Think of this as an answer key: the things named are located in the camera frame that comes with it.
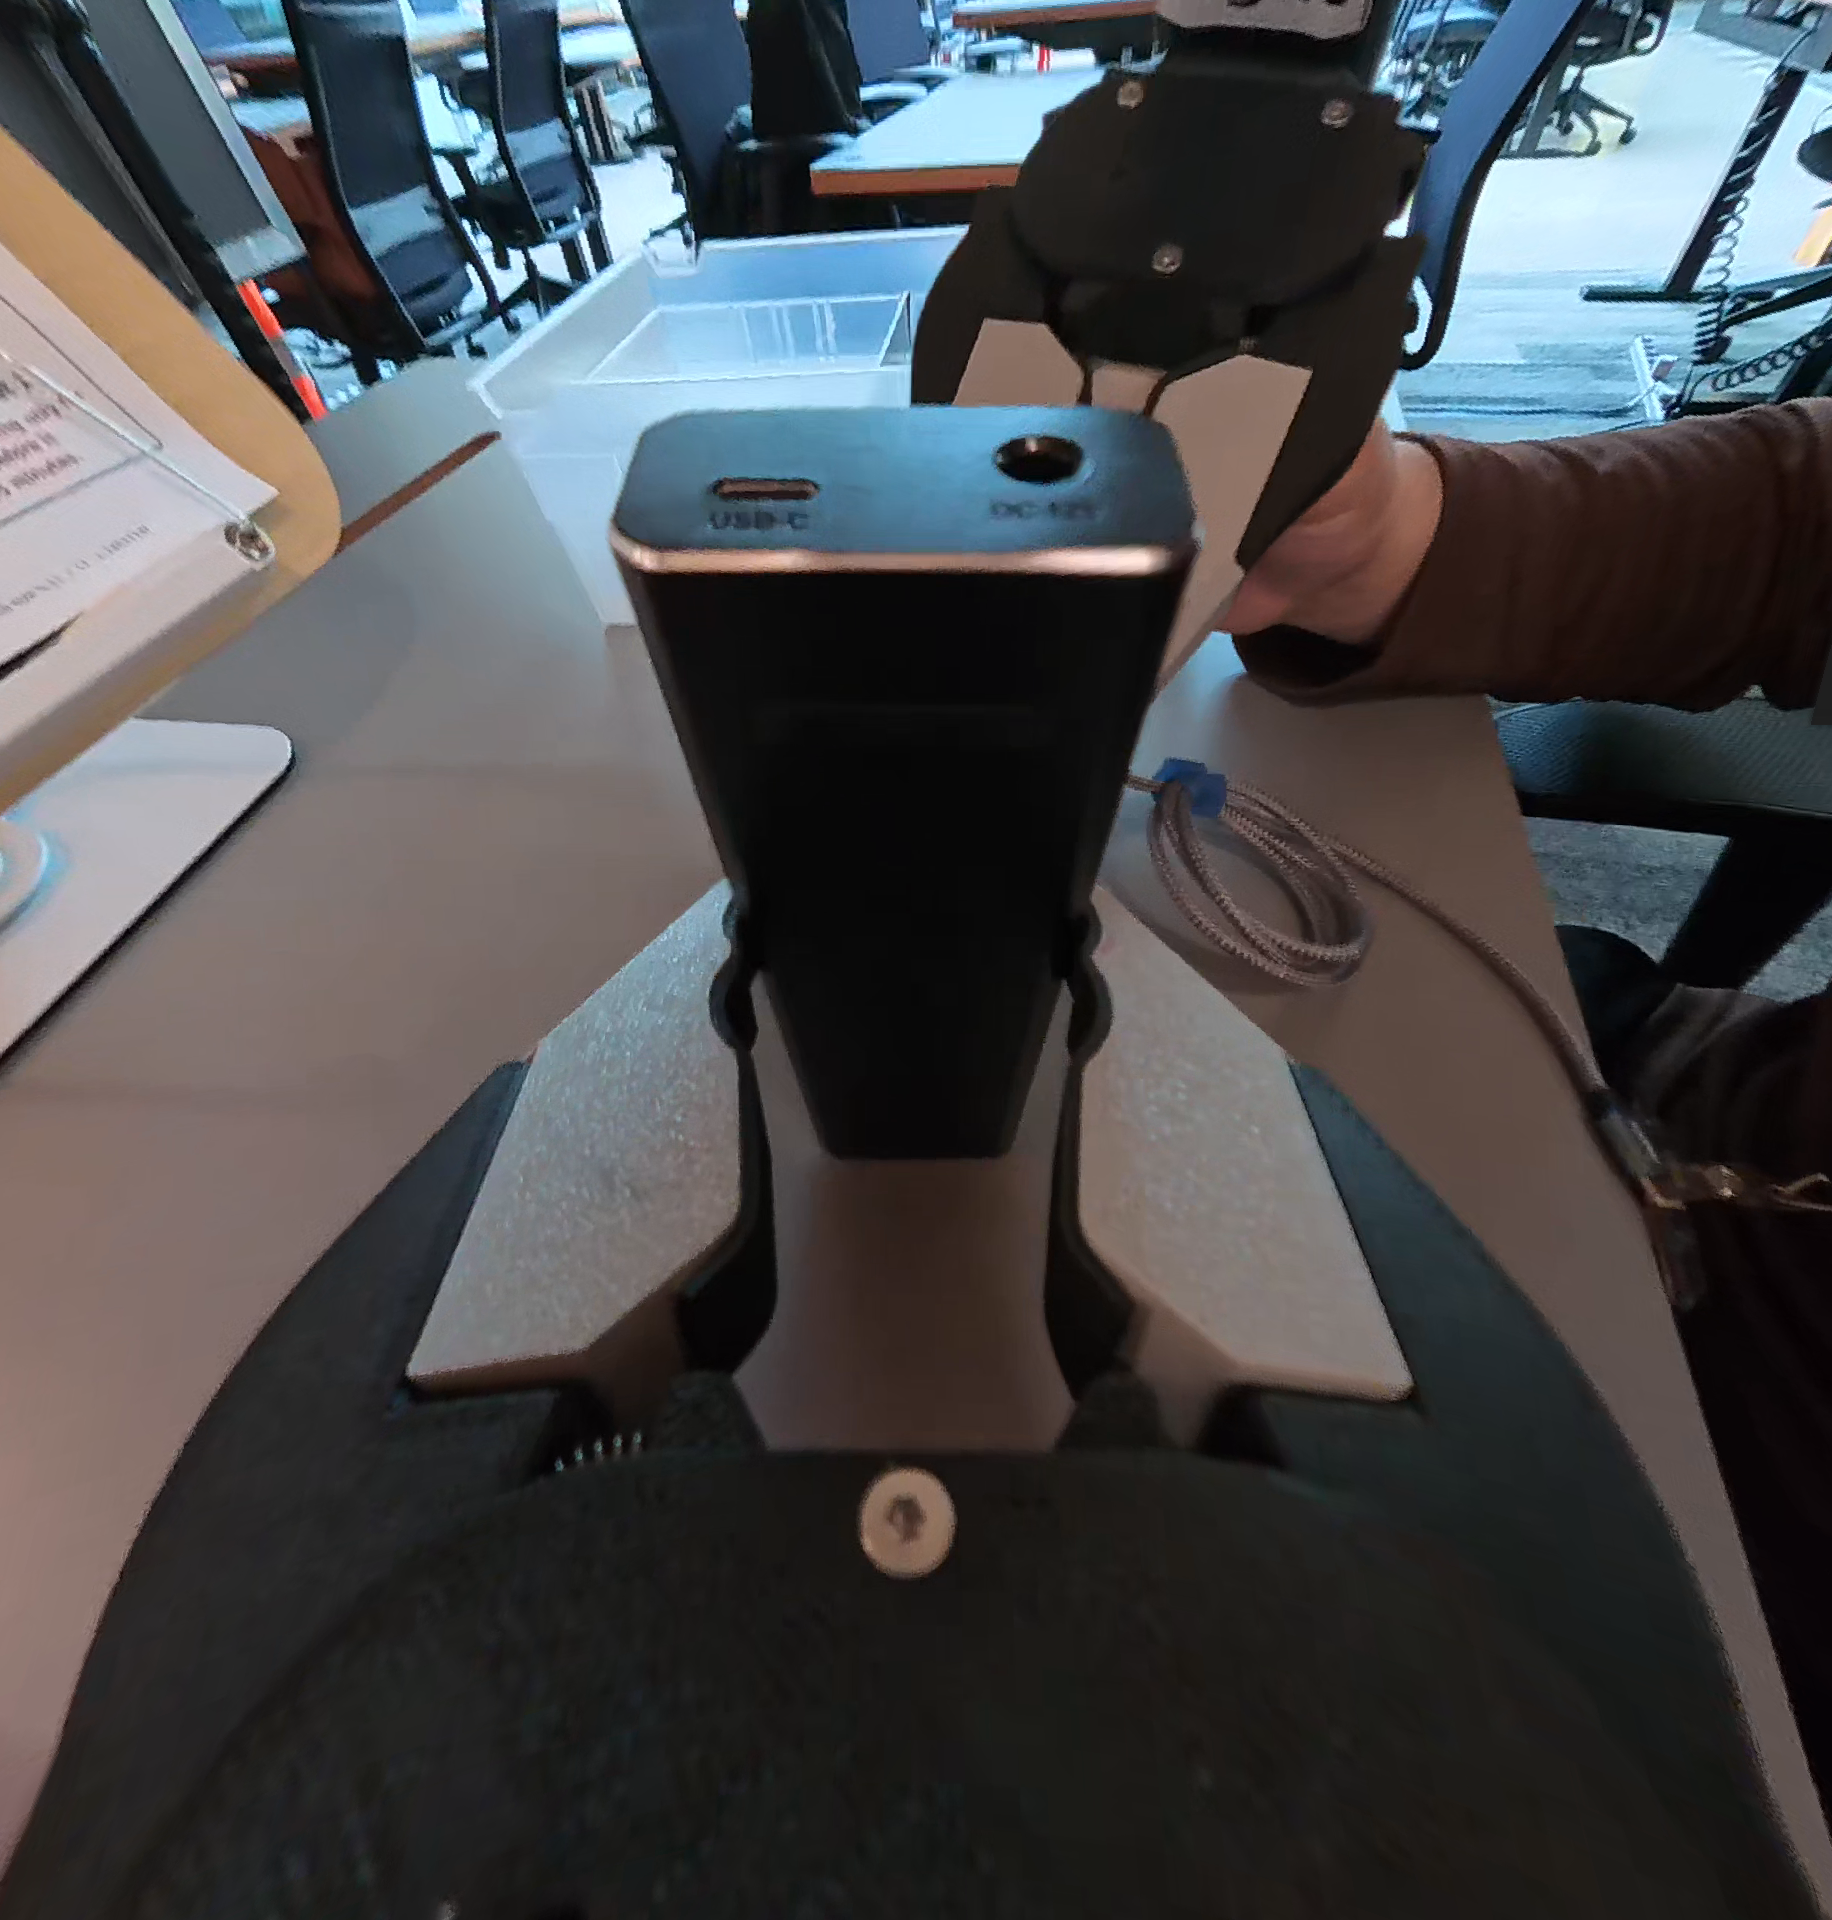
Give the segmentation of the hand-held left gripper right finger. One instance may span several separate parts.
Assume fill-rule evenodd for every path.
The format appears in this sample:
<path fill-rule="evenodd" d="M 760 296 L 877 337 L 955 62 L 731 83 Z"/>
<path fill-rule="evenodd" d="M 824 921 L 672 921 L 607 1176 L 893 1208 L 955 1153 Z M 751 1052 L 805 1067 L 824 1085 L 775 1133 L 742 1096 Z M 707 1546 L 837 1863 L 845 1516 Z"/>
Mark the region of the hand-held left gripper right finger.
<path fill-rule="evenodd" d="M 1074 1249 L 1128 1310 L 1105 1361 L 1164 1405 L 1229 1387 L 1405 1403 L 1410 1366 L 1287 1052 L 1107 889 L 1094 926 L 1064 1192 Z"/>

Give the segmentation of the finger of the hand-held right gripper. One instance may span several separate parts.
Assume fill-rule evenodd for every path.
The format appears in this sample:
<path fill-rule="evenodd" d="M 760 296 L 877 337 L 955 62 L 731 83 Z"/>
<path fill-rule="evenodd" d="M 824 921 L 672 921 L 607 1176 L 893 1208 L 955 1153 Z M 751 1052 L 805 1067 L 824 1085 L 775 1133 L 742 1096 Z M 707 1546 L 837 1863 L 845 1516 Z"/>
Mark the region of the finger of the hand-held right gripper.
<path fill-rule="evenodd" d="M 1309 369 L 1256 355 L 1166 386 L 1166 431 L 1192 482 L 1201 557 L 1237 555 L 1309 386 Z"/>
<path fill-rule="evenodd" d="M 1044 323 L 986 321 L 957 382 L 957 407 L 1146 409 L 1159 371 L 1078 362 Z"/>

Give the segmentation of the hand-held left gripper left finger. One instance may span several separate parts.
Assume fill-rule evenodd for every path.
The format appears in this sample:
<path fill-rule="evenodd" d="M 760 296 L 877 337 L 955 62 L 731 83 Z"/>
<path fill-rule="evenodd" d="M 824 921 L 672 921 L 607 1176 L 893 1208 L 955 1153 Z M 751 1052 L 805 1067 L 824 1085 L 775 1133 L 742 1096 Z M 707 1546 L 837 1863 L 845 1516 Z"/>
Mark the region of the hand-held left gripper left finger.
<path fill-rule="evenodd" d="M 728 910 L 721 881 L 528 1062 L 407 1361 L 416 1391 L 659 1405 L 691 1369 L 679 1286 L 745 1209 L 739 1055 L 710 1010 Z"/>

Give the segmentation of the black multi-port usb hub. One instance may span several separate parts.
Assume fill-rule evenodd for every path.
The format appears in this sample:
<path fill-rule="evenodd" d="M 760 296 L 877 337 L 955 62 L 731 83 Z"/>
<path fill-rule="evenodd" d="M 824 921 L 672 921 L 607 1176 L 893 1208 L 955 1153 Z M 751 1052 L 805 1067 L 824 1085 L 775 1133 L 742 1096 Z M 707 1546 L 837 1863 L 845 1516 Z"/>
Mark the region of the black multi-port usb hub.
<path fill-rule="evenodd" d="M 1091 407 L 644 428 L 610 549 L 728 877 L 731 1020 L 822 1147 L 1015 1145 L 1197 557 L 1183 453 Z"/>

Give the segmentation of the person's right forearm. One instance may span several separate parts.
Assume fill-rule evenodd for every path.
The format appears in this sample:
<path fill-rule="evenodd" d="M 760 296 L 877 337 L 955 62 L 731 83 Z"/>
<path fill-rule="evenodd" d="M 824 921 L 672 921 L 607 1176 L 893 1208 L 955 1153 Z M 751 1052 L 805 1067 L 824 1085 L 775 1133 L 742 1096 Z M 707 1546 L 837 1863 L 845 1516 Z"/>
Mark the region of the person's right forearm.
<path fill-rule="evenodd" d="M 1832 401 L 1590 437 L 1414 439 L 1444 502 L 1392 619 L 1360 646 L 1289 627 L 1235 637 L 1282 697 L 1816 704 L 1832 652 Z"/>

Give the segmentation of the person's right hand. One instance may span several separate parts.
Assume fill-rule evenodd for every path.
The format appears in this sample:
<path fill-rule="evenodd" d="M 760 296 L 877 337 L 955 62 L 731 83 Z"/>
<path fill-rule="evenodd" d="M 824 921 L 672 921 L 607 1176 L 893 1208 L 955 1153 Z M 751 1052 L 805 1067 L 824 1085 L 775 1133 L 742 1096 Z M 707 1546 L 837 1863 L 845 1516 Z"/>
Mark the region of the person's right hand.
<path fill-rule="evenodd" d="M 1276 627 L 1370 641 L 1405 601 L 1442 525 L 1444 482 L 1426 443 L 1375 421 L 1348 470 L 1244 574 L 1222 613 L 1246 639 Z"/>

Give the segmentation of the grey office table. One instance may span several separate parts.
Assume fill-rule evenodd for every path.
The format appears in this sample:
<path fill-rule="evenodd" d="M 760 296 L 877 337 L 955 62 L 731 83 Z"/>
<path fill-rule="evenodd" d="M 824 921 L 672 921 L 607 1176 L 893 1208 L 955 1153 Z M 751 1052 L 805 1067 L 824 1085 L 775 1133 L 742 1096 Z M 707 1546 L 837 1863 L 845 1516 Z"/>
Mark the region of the grey office table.
<path fill-rule="evenodd" d="M 1101 82 L 1101 69 L 966 76 L 813 161 L 815 199 L 941 199 L 1015 186 L 1049 117 Z"/>

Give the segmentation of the black office chair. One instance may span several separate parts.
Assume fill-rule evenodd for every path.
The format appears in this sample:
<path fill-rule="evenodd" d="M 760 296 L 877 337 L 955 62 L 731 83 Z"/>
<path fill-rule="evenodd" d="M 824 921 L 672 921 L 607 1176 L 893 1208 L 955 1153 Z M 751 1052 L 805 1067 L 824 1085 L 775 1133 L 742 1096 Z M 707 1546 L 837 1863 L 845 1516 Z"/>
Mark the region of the black office chair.
<path fill-rule="evenodd" d="M 393 4 L 286 4 L 307 140 L 294 173 L 317 314 L 373 386 L 383 365 L 480 355 L 514 325 L 458 220 L 425 130 Z"/>
<path fill-rule="evenodd" d="M 688 243 L 832 229 L 809 172 L 860 133 L 860 77 L 832 4 L 624 4 Z"/>
<path fill-rule="evenodd" d="M 1449 98 L 1410 199 L 1410 235 L 1422 240 L 1414 283 L 1431 314 L 1403 358 L 1405 371 L 1431 365 L 1438 355 L 1478 193 L 1588 10 L 1588 4 L 1509 4 Z"/>
<path fill-rule="evenodd" d="M 495 172 L 475 186 L 475 217 L 510 268 L 520 253 L 541 308 L 607 265 L 600 186 L 568 107 L 556 4 L 488 4 L 488 120 Z"/>
<path fill-rule="evenodd" d="M 1723 844 L 1664 948 L 1675 981 L 1741 991 L 1832 906 L 1832 722 L 1811 711 L 1514 704 L 1499 739 L 1533 818 Z"/>

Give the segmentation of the clear plastic bin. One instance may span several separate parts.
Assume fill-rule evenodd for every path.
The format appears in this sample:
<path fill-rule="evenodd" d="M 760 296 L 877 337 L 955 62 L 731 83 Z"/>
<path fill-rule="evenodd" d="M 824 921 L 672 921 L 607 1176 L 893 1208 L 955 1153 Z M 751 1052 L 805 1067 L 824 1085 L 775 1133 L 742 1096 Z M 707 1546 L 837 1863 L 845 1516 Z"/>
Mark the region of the clear plastic bin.
<path fill-rule="evenodd" d="M 644 249 L 475 378 L 607 627 L 635 619 L 607 525 L 635 443 L 687 412 L 903 407 L 966 225 Z"/>

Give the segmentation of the black desk leg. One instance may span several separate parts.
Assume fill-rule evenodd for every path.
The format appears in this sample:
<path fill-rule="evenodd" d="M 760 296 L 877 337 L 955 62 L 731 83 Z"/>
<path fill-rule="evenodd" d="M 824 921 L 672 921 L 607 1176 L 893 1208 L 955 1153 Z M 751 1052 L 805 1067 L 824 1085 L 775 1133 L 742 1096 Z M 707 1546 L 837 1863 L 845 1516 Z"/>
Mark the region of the black desk leg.
<path fill-rule="evenodd" d="M 1583 285 L 1580 302 L 1588 304 L 1700 304 L 1717 297 L 1727 290 L 1749 197 L 1774 140 L 1785 130 L 1806 83 L 1832 76 L 1832 4 L 1700 4 L 1696 33 L 1769 59 L 1768 82 L 1668 272 L 1655 285 Z"/>

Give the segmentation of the person's dark clothing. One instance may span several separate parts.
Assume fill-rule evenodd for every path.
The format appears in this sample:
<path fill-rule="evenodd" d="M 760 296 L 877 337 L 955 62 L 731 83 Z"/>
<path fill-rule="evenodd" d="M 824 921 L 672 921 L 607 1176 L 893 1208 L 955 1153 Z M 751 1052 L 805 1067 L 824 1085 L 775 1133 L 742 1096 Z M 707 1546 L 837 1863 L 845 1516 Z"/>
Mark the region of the person's dark clothing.
<path fill-rule="evenodd" d="M 1821 1176 L 1832 1203 L 1832 983 L 1776 1003 L 1681 986 L 1609 930 L 1559 942 L 1604 1077 L 1664 1153 L 1776 1189 Z M 1691 1218 L 1676 1330 L 1832 1831 L 1832 1209 Z"/>

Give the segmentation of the white stand base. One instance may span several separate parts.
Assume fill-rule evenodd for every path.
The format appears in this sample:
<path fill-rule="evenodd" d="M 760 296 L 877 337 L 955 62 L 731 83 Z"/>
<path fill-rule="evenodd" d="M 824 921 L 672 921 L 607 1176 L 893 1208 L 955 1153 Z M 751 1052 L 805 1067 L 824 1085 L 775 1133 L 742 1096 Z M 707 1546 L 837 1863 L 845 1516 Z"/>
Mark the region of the white stand base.
<path fill-rule="evenodd" d="M 0 815 L 0 1064 L 292 765 L 270 725 L 136 716 Z"/>

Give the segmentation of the dark flat panel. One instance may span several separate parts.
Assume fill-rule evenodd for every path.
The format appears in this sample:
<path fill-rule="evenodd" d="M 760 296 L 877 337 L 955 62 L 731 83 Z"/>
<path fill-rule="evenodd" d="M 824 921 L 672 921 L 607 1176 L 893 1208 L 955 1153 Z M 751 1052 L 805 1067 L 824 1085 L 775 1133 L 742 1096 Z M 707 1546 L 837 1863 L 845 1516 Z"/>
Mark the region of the dark flat panel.
<path fill-rule="evenodd" d="M 324 412 L 277 315 L 270 272 L 303 243 L 176 4 L 30 4 L 30 37 L 183 283 L 302 421 Z"/>

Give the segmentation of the printed instruction sheet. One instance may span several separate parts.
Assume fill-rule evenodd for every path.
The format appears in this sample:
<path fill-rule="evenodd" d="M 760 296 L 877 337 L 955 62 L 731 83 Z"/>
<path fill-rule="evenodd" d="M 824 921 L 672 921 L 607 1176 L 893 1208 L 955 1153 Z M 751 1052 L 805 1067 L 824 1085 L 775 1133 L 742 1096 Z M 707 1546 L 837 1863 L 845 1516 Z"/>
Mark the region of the printed instruction sheet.
<path fill-rule="evenodd" d="M 274 499 L 0 243 L 0 670 Z"/>

